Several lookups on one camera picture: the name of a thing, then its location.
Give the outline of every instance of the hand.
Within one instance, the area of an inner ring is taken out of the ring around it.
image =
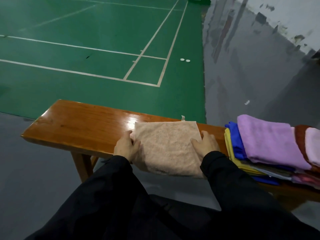
[[[220,151],[219,145],[216,141],[214,135],[209,135],[205,130],[201,131],[203,139],[201,142],[198,142],[196,139],[192,138],[191,144],[195,152],[199,155],[200,160],[202,161],[205,155],[212,151]]]
[[[117,141],[113,153],[114,156],[125,157],[130,163],[134,160],[141,144],[141,141],[139,140],[131,141],[131,133],[132,130],[128,130],[123,134],[123,136]]]

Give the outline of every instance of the white wall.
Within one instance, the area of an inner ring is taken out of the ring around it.
[[[265,15],[271,27],[278,25],[278,32],[295,45],[301,45],[304,53],[320,49],[320,0],[248,0],[247,8]],[[305,39],[295,39],[298,35]]]

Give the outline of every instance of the gray floor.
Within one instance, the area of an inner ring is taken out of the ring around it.
[[[234,0],[211,0],[203,22],[206,118],[248,114],[320,129],[320,66]]]
[[[203,14],[207,122],[249,114],[320,127],[320,67],[234,0],[212,0]],[[42,227],[80,184],[70,154],[19,135],[31,121],[0,114],[0,239],[23,239]],[[205,180],[134,173],[149,193],[220,209]],[[320,230],[320,204],[294,210]]]

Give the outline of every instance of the bench top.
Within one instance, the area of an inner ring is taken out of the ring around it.
[[[121,109],[56,101],[21,135],[31,143],[108,158],[114,146],[127,130],[134,130],[135,122],[175,122],[177,119],[125,111]],[[224,127],[197,123],[199,131],[215,135],[221,152],[228,155]],[[320,202],[320,191],[283,182],[281,186],[260,184],[265,190],[286,196]]]

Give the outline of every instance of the black jacket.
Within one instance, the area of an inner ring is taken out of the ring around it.
[[[200,168],[221,206],[209,214],[209,231],[178,222],[151,200],[126,158],[113,156],[26,239],[320,239],[221,152],[208,153]]]

